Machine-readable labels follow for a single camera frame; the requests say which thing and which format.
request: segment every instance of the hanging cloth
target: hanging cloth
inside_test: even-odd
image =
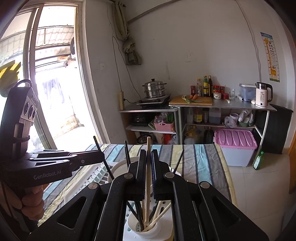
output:
[[[115,33],[118,39],[124,42],[123,50],[126,57],[126,65],[140,65],[142,59],[136,52],[136,44],[130,37],[128,24],[124,13],[122,3],[116,0],[113,4],[113,19],[115,25]]]

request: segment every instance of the camera lens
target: camera lens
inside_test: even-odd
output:
[[[27,103],[25,104],[24,115],[26,115],[26,114],[28,113],[28,111],[29,111],[29,102],[27,102]]]
[[[33,115],[33,106],[31,105],[30,112],[29,112],[29,119],[32,117],[32,115]]]
[[[34,119],[34,118],[35,118],[35,116],[36,116],[36,111],[34,110],[34,111],[33,111],[33,116],[32,116],[32,119]]]

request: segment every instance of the pink storage box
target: pink storage box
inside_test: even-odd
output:
[[[250,131],[217,129],[214,142],[221,146],[229,166],[246,167],[257,148],[257,143]]]
[[[175,132],[175,122],[166,124],[166,123],[156,123],[154,121],[154,126],[157,131],[167,131],[167,132]]]

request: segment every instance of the pink basket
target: pink basket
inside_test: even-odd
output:
[[[166,123],[158,124],[154,121],[154,126],[157,131],[175,132],[175,122],[171,124],[166,124]]]

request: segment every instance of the glass door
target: glass door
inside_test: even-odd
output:
[[[25,39],[27,28],[30,29],[35,12],[31,10],[15,16],[0,39],[0,122],[10,87],[25,78],[23,61],[26,52]],[[44,149],[35,125],[30,129],[28,149]]]
[[[96,135],[75,55],[76,14],[75,5],[43,6],[36,32],[35,69],[30,63],[47,136],[57,149],[67,151],[86,150]]]
[[[7,97],[1,90],[19,80],[30,79],[40,101],[29,150],[84,151],[97,136],[80,55],[75,53],[79,7],[80,3],[33,5],[12,20],[0,39],[0,77],[6,71],[17,73],[8,82],[0,79],[0,117]]]

